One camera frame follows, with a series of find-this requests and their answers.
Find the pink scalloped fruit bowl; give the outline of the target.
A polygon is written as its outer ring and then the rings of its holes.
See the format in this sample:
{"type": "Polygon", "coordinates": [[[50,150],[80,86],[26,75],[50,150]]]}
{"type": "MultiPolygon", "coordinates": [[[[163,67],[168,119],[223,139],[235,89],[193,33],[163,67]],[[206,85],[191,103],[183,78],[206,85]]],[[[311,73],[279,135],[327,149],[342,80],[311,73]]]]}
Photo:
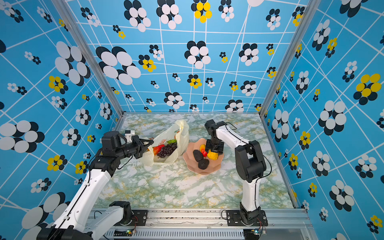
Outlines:
{"type": "Polygon", "coordinates": [[[206,139],[199,139],[197,142],[189,143],[186,152],[183,154],[183,159],[190,171],[208,175],[221,168],[224,154],[218,155],[217,158],[211,159],[206,152],[206,139]]]}

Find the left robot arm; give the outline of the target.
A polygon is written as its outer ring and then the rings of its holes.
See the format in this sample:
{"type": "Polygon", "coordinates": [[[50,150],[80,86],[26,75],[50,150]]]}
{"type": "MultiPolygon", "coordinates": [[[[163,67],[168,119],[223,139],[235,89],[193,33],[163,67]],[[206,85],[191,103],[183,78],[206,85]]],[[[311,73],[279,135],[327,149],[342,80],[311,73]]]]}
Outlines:
{"type": "Polygon", "coordinates": [[[102,137],[102,147],[89,165],[89,171],[80,189],[69,206],[52,227],[43,228],[38,240],[99,240],[116,223],[130,222],[133,218],[131,205],[127,201],[115,201],[90,224],[89,215],[101,191],[111,180],[121,160],[140,159],[153,144],[152,140],[137,135],[127,140],[118,131],[110,131],[102,137]]]}

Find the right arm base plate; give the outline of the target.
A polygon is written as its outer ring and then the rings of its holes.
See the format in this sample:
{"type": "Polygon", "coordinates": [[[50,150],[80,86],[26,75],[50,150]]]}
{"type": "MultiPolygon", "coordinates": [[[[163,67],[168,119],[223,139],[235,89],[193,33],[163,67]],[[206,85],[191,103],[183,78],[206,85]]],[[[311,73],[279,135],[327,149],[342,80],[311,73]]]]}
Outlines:
{"type": "Polygon", "coordinates": [[[229,227],[267,227],[269,225],[265,211],[255,210],[227,210],[227,224],[229,227]]]}

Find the cream printed plastic bag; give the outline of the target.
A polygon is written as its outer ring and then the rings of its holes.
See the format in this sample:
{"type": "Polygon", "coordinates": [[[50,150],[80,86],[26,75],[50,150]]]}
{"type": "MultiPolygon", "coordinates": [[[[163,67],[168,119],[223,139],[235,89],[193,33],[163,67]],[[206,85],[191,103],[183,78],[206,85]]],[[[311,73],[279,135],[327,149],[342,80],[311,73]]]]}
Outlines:
{"type": "Polygon", "coordinates": [[[154,138],[154,143],[139,161],[146,166],[172,164],[185,152],[189,140],[189,125],[185,120],[177,120],[154,138]]]}

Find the purple grape bunch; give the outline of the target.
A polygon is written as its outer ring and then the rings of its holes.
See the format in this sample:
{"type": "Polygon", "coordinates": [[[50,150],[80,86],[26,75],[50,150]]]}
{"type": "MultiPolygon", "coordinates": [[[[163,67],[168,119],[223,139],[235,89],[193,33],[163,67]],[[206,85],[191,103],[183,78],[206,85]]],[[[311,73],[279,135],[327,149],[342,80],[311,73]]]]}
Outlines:
{"type": "Polygon", "coordinates": [[[159,158],[165,159],[169,157],[176,149],[177,149],[177,144],[167,144],[162,148],[162,150],[157,154],[159,158]]]}

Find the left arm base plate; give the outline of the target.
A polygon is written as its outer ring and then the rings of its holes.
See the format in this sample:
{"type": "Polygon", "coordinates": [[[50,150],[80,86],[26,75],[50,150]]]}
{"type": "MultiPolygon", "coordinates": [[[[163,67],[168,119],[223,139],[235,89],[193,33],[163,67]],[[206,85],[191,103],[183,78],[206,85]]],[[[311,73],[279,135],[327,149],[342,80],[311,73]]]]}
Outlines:
{"type": "Polygon", "coordinates": [[[116,227],[143,227],[146,225],[148,218],[148,210],[131,210],[130,219],[122,219],[116,223],[116,227]]]}

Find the green lime fruit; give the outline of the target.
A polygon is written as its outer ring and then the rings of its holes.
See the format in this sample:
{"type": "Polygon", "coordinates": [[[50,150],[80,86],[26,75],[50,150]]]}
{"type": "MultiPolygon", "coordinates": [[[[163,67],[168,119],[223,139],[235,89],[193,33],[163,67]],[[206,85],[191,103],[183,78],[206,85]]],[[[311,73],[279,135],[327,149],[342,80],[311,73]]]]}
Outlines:
{"type": "Polygon", "coordinates": [[[176,139],[169,140],[169,141],[167,141],[167,143],[168,143],[169,145],[171,145],[171,144],[177,144],[177,140],[176,140],[176,139]]]}

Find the yellow red mango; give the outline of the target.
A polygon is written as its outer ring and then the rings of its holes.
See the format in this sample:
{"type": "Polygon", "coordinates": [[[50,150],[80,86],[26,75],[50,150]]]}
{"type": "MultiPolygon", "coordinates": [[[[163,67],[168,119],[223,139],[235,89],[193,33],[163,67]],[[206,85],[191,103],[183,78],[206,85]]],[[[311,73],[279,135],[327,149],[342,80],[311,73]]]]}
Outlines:
{"type": "Polygon", "coordinates": [[[204,157],[207,157],[208,152],[206,151],[206,145],[205,145],[205,144],[200,145],[200,152],[202,153],[202,155],[203,155],[204,157]]]}

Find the green orange papaya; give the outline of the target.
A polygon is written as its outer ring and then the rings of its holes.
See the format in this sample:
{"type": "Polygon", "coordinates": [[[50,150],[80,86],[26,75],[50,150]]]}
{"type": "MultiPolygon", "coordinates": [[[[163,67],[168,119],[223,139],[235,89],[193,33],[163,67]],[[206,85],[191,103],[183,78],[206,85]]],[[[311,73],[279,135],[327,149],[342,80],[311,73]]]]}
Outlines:
{"type": "Polygon", "coordinates": [[[161,150],[162,148],[164,147],[165,145],[158,145],[156,147],[153,148],[153,152],[154,152],[154,155],[156,156],[161,150]]]}

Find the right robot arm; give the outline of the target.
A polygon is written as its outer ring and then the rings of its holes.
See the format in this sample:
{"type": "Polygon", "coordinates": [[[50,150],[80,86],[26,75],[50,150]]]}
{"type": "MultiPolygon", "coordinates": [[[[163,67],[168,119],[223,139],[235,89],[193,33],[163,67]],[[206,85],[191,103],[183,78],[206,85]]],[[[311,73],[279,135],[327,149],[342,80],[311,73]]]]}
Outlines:
{"type": "Polygon", "coordinates": [[[255,222],[264,227],[268,225],[265,211],[259,204],[261,179],[267,170],[266,158],[258,141],[249,141],[228,127],[226,122],[208,120],[205,128],[211,136],[206,143],[206,151],[222,154],[224,145],[234,150],[236,170],[243,180],[243,196],[240,202],[240,217],[246,226],[255,222]]]}

